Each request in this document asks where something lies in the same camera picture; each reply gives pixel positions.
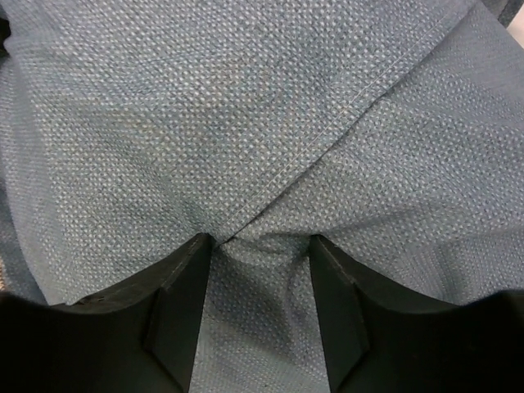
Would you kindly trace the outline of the blue-grey pillowcase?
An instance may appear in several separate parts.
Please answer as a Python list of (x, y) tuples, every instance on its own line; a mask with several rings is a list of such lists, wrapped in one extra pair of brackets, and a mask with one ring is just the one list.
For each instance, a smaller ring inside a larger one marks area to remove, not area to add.
[(523, 285), (518, 1), (4, 1), (1, 271), (50, 304), (218, 243), (194, 392), (325, 392), (309, 237)]

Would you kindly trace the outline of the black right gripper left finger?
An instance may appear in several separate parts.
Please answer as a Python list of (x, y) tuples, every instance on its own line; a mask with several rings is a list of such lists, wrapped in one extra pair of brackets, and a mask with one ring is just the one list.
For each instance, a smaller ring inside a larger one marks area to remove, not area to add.
[(186, 392), (210, 271), (201, 233), (73, 305), (1, 294), (4, 392)]

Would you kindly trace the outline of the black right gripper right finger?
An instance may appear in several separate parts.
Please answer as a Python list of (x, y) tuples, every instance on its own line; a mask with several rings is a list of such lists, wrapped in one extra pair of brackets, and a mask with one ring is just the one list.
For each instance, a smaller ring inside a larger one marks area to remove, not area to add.
[(331, 391), (522, 391), (521, 291), (453, 305), (321, 236), (310, 241), (309, 265)]

